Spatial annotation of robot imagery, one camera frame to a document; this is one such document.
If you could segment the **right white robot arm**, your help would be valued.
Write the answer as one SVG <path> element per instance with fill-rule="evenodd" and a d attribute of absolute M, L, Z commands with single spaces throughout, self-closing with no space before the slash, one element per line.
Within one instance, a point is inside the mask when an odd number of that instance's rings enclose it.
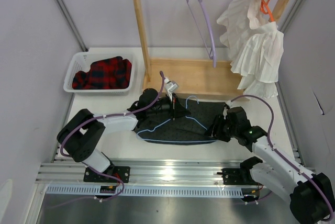
<path fill-rule="evenodd" d="M 270 142 L 270 135 L 252 126 L 242 107 L 217 115 L 206 135 L 229 142 L 238 140 L 255 155 L 240 165 L 239 178 L 245 184 L 258 182 L 288 202 L 299 223 L 317 223 L 334 218 L 334 194 L 329 178 L 297 163 Z"/>

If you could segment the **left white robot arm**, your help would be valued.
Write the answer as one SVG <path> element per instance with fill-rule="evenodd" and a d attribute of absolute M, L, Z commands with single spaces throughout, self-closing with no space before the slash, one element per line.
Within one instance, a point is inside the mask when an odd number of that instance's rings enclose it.
<path fill-rule="evenodd" d="M 81 109 L 58 133 L 57 141 L 75 162 L 89 166 L 100 181 L 108 182 L 114 175 L 112 162 L 96 148 L 104 133 L 133 131 L 152 116 L 173 120 L 190 114 L 176 94 L 161 97 L 157 90 L 147 88 L 122 114 L 94 115 Z"/>

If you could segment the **purple plastic hanger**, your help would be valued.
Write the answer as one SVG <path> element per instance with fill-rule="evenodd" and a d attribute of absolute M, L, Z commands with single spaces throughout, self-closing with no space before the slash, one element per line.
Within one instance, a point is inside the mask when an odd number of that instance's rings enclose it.
<path fill-rule="evenodd" d="M 203 12 L 204 20 L 205 20 L 206 27 L 207 27 L 207 30 L 208 30 L 208 33 L 209 33 L 210 48 L 207 46 L 207 43 L 206 43 L 206 41 L 205 41 L 205 39 L 204 39 L 204 37 L 203 37 L 203 35 L 201 33 L 201 30 L 200 30 L 200 28 L 198 26 L 198 23 L 197 23 L 196 18 L 195 18 L 194 14 L 193 14 L 193 11 L 192 11 L 192 9 L 191 9 L 191 7 L 189 5 L 189 0 L 186 0 L 186 3 L 187 3 L 189 11 L 191 12 L 191 15 L 192 15 L 192 18 L 193 18 L 193 20 L 195 22 L 197 30 L 198 30 L 198 32 L 200 34 L 201 40 L 202 40 L 202 42 L 203 42 L 203 44 L 205 46 L 205 50 L 207 52 L 207 55 L 208 55 L 209 59 L 212 60 L 212 62 L 213 62 L 213 68 L 216 68 L 216 66 L 217 66 L 217 55 L 216 55 L 216 47 L 215 47 L 213 29 L 212 29 L 212 26 L 211 26 L 211 23 L 210 23 L 208 12 L 206 10 L 205 5 L 203 4 L 203 0 L 197 0 L 197 1 L 198 1 L 199 5 L 201 7 L 202 12 Z"/>

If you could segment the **wooden clothes rack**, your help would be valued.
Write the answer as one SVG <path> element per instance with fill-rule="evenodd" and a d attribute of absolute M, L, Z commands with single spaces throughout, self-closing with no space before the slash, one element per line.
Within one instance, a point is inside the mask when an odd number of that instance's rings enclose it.
<path fill-rule="evenodd" d="M 278 0 L 272 15 L 278 21 L 289 0 Z M 208 99 L 230 99 L 240 95 L 237 89 L 240 78 L 228 69 L 228 61 L 219 61 L 216 67 L 210 60 L 150 58 L 141 0 L 133 0 L 139 38 L 145 66 L 143 88 L 159 88 L 159 72 L 176 79 L 179 84 L 179 96 L 198 95 Z"/>

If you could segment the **red plaid garment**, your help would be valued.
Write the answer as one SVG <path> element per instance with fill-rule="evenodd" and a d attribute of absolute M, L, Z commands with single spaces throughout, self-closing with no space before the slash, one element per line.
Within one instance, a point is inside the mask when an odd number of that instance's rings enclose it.
<path fill-rule="evenodd" d="M 77 90 L 126 89 L 130 84 L 132 64 L 117 56 L 99 60 L 90 65 L 88 72 L 78 71 L 72 81 Z"/>

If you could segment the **white plastic basket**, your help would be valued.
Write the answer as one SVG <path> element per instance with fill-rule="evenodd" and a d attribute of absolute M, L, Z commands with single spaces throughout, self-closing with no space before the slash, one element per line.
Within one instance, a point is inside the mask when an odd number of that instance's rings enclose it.
<path fill-rule="evenodd" d="M 129 85 L 126 88 L 118 88 L 118 89 L 74 89 L 72 87 L 73 80 L 75 75 L 82 71 L 88 72 L 91 69 L 91 65 L 94 62 L 107 60 L 114 57 L 122 57 L 123 60 L 128 60 L 131 63 L 130 70 L 130 81 Z M 92 53 L 92 52 L 79 52 L 76 53 L 67 70 L 63 89 L 69 93 L 83 93 L 83 94 L 113 94 L 113 95 L 127 95 L 132 88 L 133 82 L 135 80 L 135 76 L 137 74 L 138 63 L 136 57 L 132 53 Z"/>

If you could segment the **white ruffled garment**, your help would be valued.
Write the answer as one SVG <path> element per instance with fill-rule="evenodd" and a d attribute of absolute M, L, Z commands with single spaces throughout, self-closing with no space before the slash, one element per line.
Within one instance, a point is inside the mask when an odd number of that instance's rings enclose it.
<path fill-rule="evenodd" d="M 229 49 L 231 71 L 241 76 L 245 95 L 269 99 L 278 95 L 276 82 L 284 52 L 284 34 L 260 11 L 261 0 L 232 0 L 217 24 L 226 32 L 220 42 Z"/>

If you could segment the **aluminium mounting rail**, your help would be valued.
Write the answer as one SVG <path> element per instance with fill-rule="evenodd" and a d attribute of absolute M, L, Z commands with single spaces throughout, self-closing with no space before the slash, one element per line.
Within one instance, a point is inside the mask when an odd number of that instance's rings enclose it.
<path fill-rule="evenodd" d="M 113 163 L 116 166 L 130 167 L 128 186 L 212 187 L 222 183 L 222 177 L 217 174 L 221 169 L 240 166 L 240 161 L 117 159 Z M 82 184 L 84 173 L 84 164 L 69 159 L 57 159 L 40 165 L 35 183 Z"/>

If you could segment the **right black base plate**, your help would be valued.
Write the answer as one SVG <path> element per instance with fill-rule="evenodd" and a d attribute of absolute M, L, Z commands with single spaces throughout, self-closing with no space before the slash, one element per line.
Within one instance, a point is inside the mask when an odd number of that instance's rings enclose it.
<path fill-rule="evenodd" d="M 251 177 L 250 171 L 243 168 L 223 168 L 220 172 L 216 173 L 220 175 L 224 185 L 257 185 Z"/>

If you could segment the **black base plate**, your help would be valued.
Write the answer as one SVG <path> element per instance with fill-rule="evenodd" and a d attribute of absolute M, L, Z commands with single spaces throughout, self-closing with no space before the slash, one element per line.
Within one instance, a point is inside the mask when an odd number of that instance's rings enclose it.
<path fill-rule="evenodd" d="M 220 175 L 224 185 L 257 185 L 251 177 L 250 171 L 243 168 L 223 168 L 220 172 L 216 173 Z"/>
<path fill-rule="evenodd" d="M 128 183 L 129 177 L 130 177 L 130 167 L 110 165 L 102 173 L 113 176 L 113 177 L 117 177 L 120 180 L 122 180 L 124 183 Z M 90 168 L 85 169 L 83 181 L 84 182 L 95 182 L 95 183 L 118 183 L 117 180 L 110 178 L 110 177 L 99 175 Z"/>

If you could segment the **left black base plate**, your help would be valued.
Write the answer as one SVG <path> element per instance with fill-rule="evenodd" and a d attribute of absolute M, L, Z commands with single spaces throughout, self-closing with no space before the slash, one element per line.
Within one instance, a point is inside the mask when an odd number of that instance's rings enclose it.
<path fill-rule="evenodd" d="M 130 167 L 110 165 L 102 173 L 113 176 L 113 177 L 117 177 L 120 180 L 122 180 L 124 183 L 128 183 L 129 177 L 130 177 Z M 117 180 L 110 178 L 110 177 L 99 175 L 90 168 L 85 169 L 83 181 L 84 182 L 95 182 L 95 183 L 118 183 Z"/>

